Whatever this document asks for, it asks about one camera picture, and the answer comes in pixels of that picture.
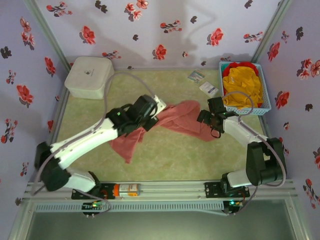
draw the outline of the red towel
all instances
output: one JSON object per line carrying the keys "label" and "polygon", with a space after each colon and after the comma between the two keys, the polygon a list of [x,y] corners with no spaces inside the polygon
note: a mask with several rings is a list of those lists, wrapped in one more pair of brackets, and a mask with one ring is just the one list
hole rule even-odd
{"label": "red towel", "polygon": [[[190,135],[209,142],[219,136],[219,133],[204,123],[197,122],[200,113],[200,104],[194,100],[187,100],[179,103],[178,105],[170,105],[165,110],[160,112],[157,117],[159,121],[154,126],[162,126],[177,133]],[[124,135],[109,141],[110,146],[121,157],[125,159],[127,164],[131,163],[137,143],[141,143],[144,134],[147,131],[143,127],[139,127],[130,133],[127,137]]]}

